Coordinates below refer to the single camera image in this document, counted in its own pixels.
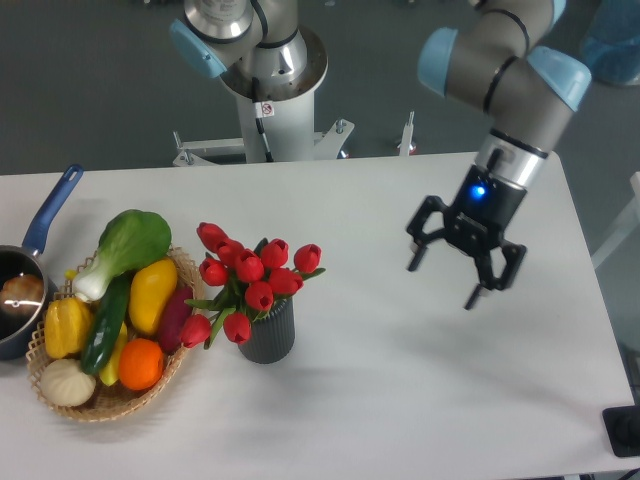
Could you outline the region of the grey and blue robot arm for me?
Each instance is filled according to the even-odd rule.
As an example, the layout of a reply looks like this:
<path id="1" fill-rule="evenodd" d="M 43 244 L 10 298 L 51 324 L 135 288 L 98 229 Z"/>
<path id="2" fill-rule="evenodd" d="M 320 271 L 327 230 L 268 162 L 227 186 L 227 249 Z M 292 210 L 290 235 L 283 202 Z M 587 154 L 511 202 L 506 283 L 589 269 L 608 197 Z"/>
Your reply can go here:
<path id="1" fill-rule="evenodd" d="M 526 249 L 507 241 L 506 229 L 591 82 L 584 64 L 541 45 L 564 8 L 561 1 L 478 1 L 471 30 L 441 28 L 425 42 L 420 82 L 494 123 L 454 200 L 429 196 L 410 220 L 411 269 L 441 239 L 473 259 L 476 295 L 512 285 Z M 188 1 L 169 33 L 187 64 L 235 96 L 248 162 L 338 155 L 352 125 L 314 129 L 314 93 L 328 60 L 299 23 L 296 2 Z"/>

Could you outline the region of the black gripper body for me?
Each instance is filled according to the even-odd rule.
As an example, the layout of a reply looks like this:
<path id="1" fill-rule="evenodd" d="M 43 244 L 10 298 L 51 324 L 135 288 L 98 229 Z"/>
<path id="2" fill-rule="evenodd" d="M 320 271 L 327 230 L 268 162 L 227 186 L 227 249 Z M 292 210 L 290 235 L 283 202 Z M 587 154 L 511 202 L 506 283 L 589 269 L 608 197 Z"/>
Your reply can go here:
<path id="1" fill-rule="evenodd" d="M 443 213 L 446 242 L 470 257 L 489 255 L 504 243 L 505 230 L 526 193 L 472 165 Z"/>

